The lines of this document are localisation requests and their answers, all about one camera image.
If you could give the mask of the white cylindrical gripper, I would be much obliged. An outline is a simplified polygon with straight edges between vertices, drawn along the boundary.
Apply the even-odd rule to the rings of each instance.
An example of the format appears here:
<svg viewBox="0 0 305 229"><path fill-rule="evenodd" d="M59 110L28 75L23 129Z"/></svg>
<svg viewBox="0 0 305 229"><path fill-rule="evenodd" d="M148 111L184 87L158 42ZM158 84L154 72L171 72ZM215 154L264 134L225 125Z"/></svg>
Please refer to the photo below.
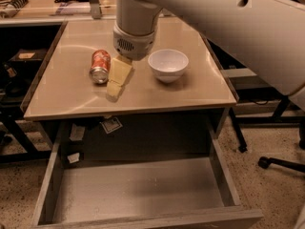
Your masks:
<svg viewBox="0 0 305 229"><path fill-rule="evenodd" d="M132 72L132 61L140 61L152 50L156 32L147 35L131 35L113 27L113 46L120 54L112 59L107 97L116 100L122 93L125 83Z"/></svg>

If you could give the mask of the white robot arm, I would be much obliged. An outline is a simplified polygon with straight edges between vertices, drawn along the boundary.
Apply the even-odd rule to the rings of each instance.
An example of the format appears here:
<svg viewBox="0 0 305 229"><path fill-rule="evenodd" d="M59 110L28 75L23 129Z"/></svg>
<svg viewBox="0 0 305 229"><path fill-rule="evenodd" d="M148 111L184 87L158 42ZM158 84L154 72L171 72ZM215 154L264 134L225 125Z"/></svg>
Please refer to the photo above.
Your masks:
<svg viewBox="0 0 305 229"><path fill-rule="evenodd" d="M141 60L168 10L305 110L305 10L290 0L116 0L113 45Z"/></svg>

